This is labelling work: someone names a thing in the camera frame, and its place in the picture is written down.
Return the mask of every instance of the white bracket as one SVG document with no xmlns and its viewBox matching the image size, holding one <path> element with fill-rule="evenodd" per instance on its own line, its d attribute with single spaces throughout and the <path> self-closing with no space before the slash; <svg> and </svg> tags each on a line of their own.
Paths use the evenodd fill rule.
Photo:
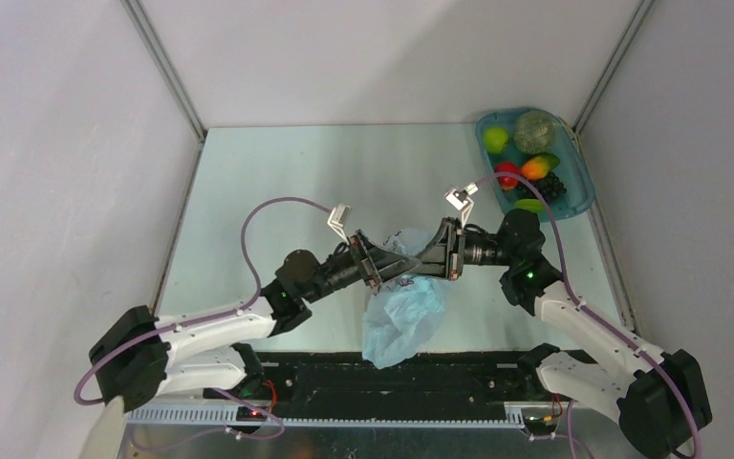
<svg viewBox="0 0 734 459">
<path fill-rule="evenodd" d="M 460 223 L 465 228 L 465 223 L 468 221 L 468 216 L 471 214 L 471 210 L 474 208 L 474 200 L 469 198 L 472 194 L 477 192 L 477 185 L 470 183 L 462 190 L 456 187 L 451 187 L 446 191 L 443 196 L 446 201 L 449 202 L 455 209 L 460 211 Z"/>
<path fill-rule="evenodd" d="M 344 242 L 350 244 L 347 240 L 347 234 L 344 232 L 344 226 L 347 223 L 347 218 L 350 216 L 350 206 L 344 204 L 338 204 L 331 210 L 331 214 L 328 216 L 328 226 L 331 227 Z"/>
</svg>

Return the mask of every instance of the fruit tray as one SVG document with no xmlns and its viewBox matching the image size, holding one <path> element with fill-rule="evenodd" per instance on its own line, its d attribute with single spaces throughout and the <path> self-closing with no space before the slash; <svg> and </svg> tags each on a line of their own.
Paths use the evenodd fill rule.
<svg viewBox="0 0 734 459">
<path fill-rule="evenodd" d="M 521 167 L 528 159 L 532 158 L 531 155 L 525 154 L 516 148 L 513 141 L 516 121 L 519 117 L 531 110 L 539 109 L 521 107 L 503 110 L 485 115 L 477 122 L 477 141 L 479 142 L 483 161 L 489 173 L 493 173 L 494 168 L 499 163 L 510 161 Z M 558 176 L 558 179 L 567 189 L 564 195 L 550 203 L 550 209 L 556 220 L 563 220 L 574 217 L 590 208 L 594 202 L 595 192 L 587 165 L 584 163 L 583 158 L 581 158 L 581 154 L 573 141 L 574 134 L 570 130 L 570 127 L 555 115 L 549 112 L 546 113 L 553 119 L 556 134 L 555 141 L 547 151 L 561 160 L 561 164 L 553 169 L 552 172 Z M 490 127 L 502 127 L 510 134 L 510 140 L 501 154 L 491 154 L 486 151 L 483 133 Z M 499 182 L 496 180 L 491 185 L 494 187 L 494 192 L 496 193 L 500 206 L 502 206 L 503 212 L 513 209 L 516 201 L 523 197 L 520 189 L 503 191 Z M 540 221 L 548 221 L 546 212 L 542 211 L 538 212 L 538 214 Z"/>
</svg>

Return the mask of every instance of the green fruit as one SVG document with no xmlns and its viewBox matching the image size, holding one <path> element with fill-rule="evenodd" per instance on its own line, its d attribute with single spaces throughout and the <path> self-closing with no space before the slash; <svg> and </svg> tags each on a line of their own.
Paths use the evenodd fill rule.
<svg viewBox="0 0 734 459">
<path fill-rule="evenodd" d="M 531 110 L 519 117 L 513 130 L 513 144 L 522 153 L 536 155 L 555 142 L 555 122 L 547 112 Z"/>
<path fill-rule="evenodd" d="M 483 143 L 488 153 L 498 155 L 505 149 L 510 135 L 502 127 L 489 127 L 483 132 Z"/>
<path fill-rule="evenodd" d="M 520 199 L 519 201 L 516 201 L 516 203 L 513 205 L 515 208 L 521 208 L 524 210 L 529 210 L 533 213 L 539 213 L 544 211 L 544 206 L 542 206 L 542 202 L 538 199 Z"/>
</svg>

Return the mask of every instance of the plastic bag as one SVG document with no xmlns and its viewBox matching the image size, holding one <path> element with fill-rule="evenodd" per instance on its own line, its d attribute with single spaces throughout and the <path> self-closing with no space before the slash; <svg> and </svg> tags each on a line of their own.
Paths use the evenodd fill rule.
<svg viewBox="0 0 734 459">
<path fill-rule="evenodd" d="M 403 229 L 384 244 L 390 251 L 417 255 L 434 234 Z M 370 297 L 362 318 L 361 356 L 376 368 L 400 363 L 418 353 L 440 328 L 448 281 L 404 275 Z"/>
</svg>

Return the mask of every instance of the light blue tabletop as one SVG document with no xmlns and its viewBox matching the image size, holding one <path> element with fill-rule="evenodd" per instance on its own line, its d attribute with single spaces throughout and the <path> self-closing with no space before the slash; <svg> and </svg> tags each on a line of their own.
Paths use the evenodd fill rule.
<svg viewBox="0 0 734 459">
<path fill-rule="evenodd" d="M 212 309 L 249 298 L 254 281 L 239 245 L 247 214 L 279 196 L 353 207 L 348 233 L 376 242 L 403 228 L 434 231 L 457 216 L 443 198 L 451 186 L 486 175 L 470 124 L 408 124 L 211 129 L 159 303 L 162 315 Z M 490 186 L 475 195 L 471 223 L 495 231 L 502 212 Z M 285 255 L 307 249 L 320 260 L 340 239 L 314 208 L 283 203 L 261 211 L 248 248 L 264 283 Z M 615 300 L 587 215 L 559 222 L 573 287 L 617 317 Z M 550 226 L 546 257 L 557 266 Z M 443 326 L 428 352 L 527 350 L 542 342 L 575 348 L 562 333 L 511 307 L 499 287 L 505 268 L 466 267 L 450 294 Z M 311 306 L 313 317 L 291 333 L 254 342 L 259 350 L 360 351 L 369 292 L 358 283 Z"/>
</svg>

